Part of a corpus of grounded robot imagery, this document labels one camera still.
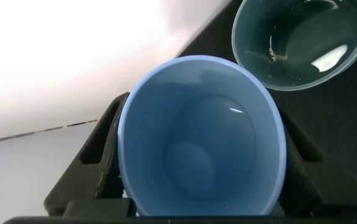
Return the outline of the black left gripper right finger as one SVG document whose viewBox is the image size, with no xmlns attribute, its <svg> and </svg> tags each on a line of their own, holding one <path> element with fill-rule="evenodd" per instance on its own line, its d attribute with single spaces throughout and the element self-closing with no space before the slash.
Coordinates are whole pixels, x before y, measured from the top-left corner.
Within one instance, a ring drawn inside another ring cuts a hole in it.
<svg viewBox="0 0 357 224">
<path fill-rule="evenodd" d="M 287 168 L 279 203 L 286 215 L 357 215 L 357 182 L 282 110 Z"/>
</svg>

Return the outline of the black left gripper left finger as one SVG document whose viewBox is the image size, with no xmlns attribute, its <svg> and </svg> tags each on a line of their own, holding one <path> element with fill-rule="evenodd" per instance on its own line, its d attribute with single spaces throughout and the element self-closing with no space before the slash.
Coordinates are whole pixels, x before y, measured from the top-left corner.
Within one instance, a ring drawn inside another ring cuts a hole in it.
<svg viewBox="0 0 357 224">
<path fill-rule="evenodd" d="M 113 198 L 122 191 L 117 158 L 117 130 L 126 92 L 116 97 L 66 171 L 44 200 L 50 216 L 61 216 L 75 199 Z"/>
</svg>

